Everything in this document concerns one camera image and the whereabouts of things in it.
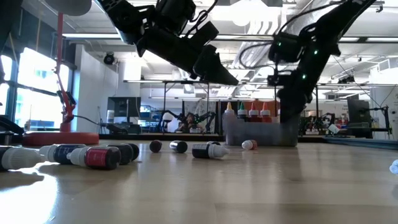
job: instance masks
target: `computer monitor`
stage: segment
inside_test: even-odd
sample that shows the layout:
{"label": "computer monitor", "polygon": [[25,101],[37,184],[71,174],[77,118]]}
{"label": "computer monitor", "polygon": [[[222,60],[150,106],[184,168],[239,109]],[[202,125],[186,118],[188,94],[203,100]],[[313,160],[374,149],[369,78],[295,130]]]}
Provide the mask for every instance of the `computer monitor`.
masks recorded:
{"label": "computer monitor", "polygon": [[114,111],[115,117],[140,117],[141,97],[108,97],[108,110]]}
{"label": "computer monitor", "polygon": [[372,123],[369,102],[363,100],[347,100],[350,123]]}

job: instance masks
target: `clear plastic bin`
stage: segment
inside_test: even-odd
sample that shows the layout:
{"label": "clear plastic bin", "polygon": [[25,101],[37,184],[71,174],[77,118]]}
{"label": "clear plastic bin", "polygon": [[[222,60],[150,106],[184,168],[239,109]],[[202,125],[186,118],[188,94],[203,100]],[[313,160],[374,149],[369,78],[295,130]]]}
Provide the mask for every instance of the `clear plastic bin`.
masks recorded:
{"label": "clear plastic bin", "polygon": [[300,115],[288,123],[252,123],[224,117],[223,131],[226,144],[240,146],[246,140],[256,140],[259,146],[296,146]]}

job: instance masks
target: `orange bottle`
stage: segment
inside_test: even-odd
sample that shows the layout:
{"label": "orange bottle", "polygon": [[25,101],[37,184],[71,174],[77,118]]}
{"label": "orange bottle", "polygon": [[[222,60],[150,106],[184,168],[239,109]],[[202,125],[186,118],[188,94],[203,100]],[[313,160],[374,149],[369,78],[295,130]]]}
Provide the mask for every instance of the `orange bottle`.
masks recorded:
{"label": "orange bottle", "polygon": [[272,123],[271,111],[268,109],[266,102],[262,104],[261,118],[264,123]]}

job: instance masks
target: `person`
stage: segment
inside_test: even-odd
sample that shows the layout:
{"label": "person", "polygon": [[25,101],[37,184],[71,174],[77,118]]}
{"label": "person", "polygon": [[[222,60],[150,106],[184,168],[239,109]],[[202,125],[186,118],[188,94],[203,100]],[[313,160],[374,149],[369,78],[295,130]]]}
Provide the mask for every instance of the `person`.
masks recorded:
{"label": "person", "polygon": [[180,126],[175,130],[175,132],[189,133],[191,128],[199,129],[203,132],[204,129],[199,124],[195,124],[195,116],[193,113],[189,113],[184,121],[181,122]]}

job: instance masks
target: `red label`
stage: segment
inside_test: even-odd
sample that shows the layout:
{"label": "red label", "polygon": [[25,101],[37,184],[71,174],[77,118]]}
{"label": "red label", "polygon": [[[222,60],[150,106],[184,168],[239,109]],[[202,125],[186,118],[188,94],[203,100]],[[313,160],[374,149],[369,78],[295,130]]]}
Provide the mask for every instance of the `red label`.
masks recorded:
{"label": "red label", "polygon": [[86,152],[86,166],[106,166],[107,149],[89,149]]}

